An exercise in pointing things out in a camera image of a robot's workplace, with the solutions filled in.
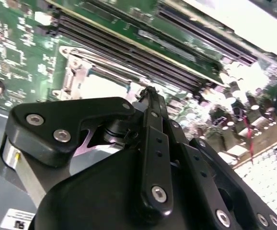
red wire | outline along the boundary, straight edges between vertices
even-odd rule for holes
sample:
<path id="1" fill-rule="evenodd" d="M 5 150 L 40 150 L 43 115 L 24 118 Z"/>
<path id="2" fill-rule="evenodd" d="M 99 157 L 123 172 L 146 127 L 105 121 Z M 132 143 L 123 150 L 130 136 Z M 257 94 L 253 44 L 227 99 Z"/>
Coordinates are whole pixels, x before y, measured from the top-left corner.
<path id="1" fill-rule="evenodd" d="M 244 118 L 244 123 L 245 123 L 246 127 L 248 128 L 247 138 L 249 140 L 249 152 L 250 152 L 250 156 L 251 156 L 251 162 L 252 162 L 252 164 L 254 164 L 254 145 L 252 142 L 252 133 L 253 132 L 250 128 L 247 117 Z"/>

white label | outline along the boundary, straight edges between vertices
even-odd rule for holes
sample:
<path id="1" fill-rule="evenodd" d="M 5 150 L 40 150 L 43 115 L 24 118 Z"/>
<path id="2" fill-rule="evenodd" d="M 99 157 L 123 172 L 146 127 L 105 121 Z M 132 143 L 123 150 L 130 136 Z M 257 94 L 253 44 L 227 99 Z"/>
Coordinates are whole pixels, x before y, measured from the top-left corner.
<path id="1" fill-rule="evenodd" d="M 5 217 L 0 224 L 0 228 L 10 230 L 28 230 L 34 216 L 34 213 L 10 208 L 5 214 Z"/>

silver screw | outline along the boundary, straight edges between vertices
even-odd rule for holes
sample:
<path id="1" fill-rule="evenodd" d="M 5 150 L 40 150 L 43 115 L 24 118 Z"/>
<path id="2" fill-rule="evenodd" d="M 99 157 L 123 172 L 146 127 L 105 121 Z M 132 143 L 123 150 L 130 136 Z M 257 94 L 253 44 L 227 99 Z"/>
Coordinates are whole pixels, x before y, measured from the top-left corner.
<path id="1" fill-rule="evenodd" d="M 202 140 L 198 141 L 198 143 L 199 143 L 202 147 L 205 147 L 205 146 L 206 146 L 206 144 L 205 144 Z"/>
<path id="2" fill-rule="evenodd" d="M 174 122 L 174 121 L 173 121 L 173 126 L 174 126 L 175 128 L 178 128 L 178 127 L 179 127 L 178 123 L 177 123 L 177 122 Z"/>
<path id="3" fill-rule="evenodd" d="M 25 119 L 33 126 L 40 126 L 44 123 L 44 119 L 38 114 L 30 114 Z"/>
<path id="4" fill-rule="evenodd" d="M 273 215 L 269 215 L 269 217 L 271 218 L 273 224 L 275 224 L 277 226 L 277 218 L 274 217 Z"/>
<path id="5" fill-rule="evenodd" d="M 164 203 L 166 201 L 167 199 L 166 192 L 161 187 L 154 186 L 152 187 L 151 192 L 153 197 L 156 199 L 156 201 L 160 203 Z"/>
<path id="6" fill-rule="evenodd" d="M 262 216 L 261 214 L 258 213 L 257 217 L 258 217 L 259 221 L 261 222 L 261 224 L 263 224 L 265 227 L 268 226 L 268 222 L 264 216 Z"/>
<path id="7" fill-rule="evenodd" d="M 151 112 L 151 115 L 158 117 L 158 115 L 155 112 Z"/>
<path id="8" fill-rule="evenodd" d="M 58 130 L 54 131 L 53 137 L 55 140 L 57 140 L 59 142 L 63 142 L 63 143 L 69 142 L 71 139 L 70 133 L 63 129 L 58 129 Z"/>
<path id="9" fill-rule="evenodd" d="M 126 108 L 126 109 L 130 109 L 130 106 L 126 103 L 123 103 L 123 107 Z"/>
<path id="10" fill-rule="evenodd" d="M 226 228 L 230 227 L 231 225 L 230 219 L 224 211 L 220 209 L 216 210 L 216 216 L 219 219 L 219 221 L 222 223 L 222 225 L 224 225 Z"/>

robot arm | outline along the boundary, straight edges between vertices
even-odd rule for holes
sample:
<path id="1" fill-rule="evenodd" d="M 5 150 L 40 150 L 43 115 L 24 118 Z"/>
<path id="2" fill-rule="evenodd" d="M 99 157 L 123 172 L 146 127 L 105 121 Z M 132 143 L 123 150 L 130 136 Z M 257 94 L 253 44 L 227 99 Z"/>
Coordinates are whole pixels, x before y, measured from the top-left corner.
<path id="1" fill-rule="evenodd" d="M 78 149 L 114 143 L 123 149 L 70 176 Z M 186 139 L 152 87 L 133 105 L 100 98 L 13 108 L 0 174 L 38 207 L 29 230 L 277 230 L 277 215 L 208 143 Z"/>

motherboard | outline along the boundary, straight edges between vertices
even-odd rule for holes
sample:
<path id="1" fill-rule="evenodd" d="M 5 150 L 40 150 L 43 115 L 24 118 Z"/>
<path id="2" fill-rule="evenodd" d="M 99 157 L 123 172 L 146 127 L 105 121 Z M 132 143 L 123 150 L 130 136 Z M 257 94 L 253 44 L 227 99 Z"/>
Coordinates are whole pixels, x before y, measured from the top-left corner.
<path id="1" fill-rule="evenodd" d="M 191 137 L 218 125 L 215 106 L 232 113 L 230 91 L 258 75 L 246 89 L 254 96 L 277 84 L 277 55 L 183 0 L 0 0 L 3 110 L 109 96 L 132 102 L 154 86 Z"/>

